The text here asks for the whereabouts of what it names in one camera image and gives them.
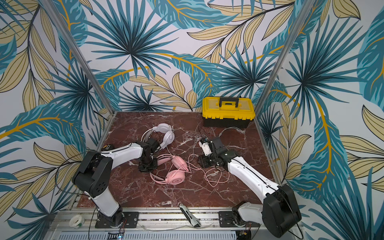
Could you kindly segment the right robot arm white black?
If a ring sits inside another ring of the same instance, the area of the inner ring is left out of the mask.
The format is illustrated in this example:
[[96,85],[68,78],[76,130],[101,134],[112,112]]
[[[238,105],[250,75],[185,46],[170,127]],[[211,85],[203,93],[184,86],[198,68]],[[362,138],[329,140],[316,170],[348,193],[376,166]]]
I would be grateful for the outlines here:
[[199,156],[202,168],[222,167],[240,179],[262,202],[262,206],[241,202],[232,208],[234,224],[264,225],[276,238],[282,237],[298,225],[302,215],[294,194],[287,184],[278,185],[259,173],[236,151],[229,150],[219,137],[199,141],[203,154]]

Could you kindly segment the pink headphones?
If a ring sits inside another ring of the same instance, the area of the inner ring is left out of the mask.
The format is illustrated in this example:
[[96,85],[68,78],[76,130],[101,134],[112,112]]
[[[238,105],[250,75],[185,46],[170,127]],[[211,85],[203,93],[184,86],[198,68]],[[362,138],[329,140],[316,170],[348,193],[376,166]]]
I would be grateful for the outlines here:
[[187,163],[181,157],[171,154],[158,156],[158,165],[162,165],[168,161],[171,161],[172,167],[176,167],[176,169],[169,171],[164,179],[150,173],[151,179],[160,185],[178,185],[182,183],[185,180],[185,173],[190,172]]

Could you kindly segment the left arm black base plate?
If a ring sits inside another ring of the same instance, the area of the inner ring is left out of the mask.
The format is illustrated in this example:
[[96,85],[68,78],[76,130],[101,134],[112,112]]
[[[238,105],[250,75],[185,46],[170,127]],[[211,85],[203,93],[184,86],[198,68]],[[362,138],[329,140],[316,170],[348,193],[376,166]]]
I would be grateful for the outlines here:
[[98,213],[96,229],[135,229],[139,219],[139,212],[117,212],[112,217]]

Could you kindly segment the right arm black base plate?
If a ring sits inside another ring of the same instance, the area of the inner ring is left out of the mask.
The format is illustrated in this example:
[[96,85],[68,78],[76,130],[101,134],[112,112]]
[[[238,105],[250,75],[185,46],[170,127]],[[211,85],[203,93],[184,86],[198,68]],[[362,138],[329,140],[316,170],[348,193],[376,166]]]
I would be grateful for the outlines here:
[[238,214],[233,211],[219,211],[219,224],[221,228],[242,228],[247,226]]

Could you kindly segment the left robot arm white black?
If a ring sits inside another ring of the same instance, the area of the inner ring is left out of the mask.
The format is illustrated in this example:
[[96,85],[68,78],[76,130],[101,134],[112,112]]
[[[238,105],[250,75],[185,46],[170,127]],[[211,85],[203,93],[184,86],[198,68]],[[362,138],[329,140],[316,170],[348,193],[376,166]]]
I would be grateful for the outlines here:
[[150,173],[157,168],[154,154],[159,149],[160,143],[150,138],[146,142],[135,142],[109,151],[89,151],[73,176],[73,184],[93,200],[102,216],[117,218],[121,215],[121,207],[109,190],[112,170],[138,160],[139,171]]

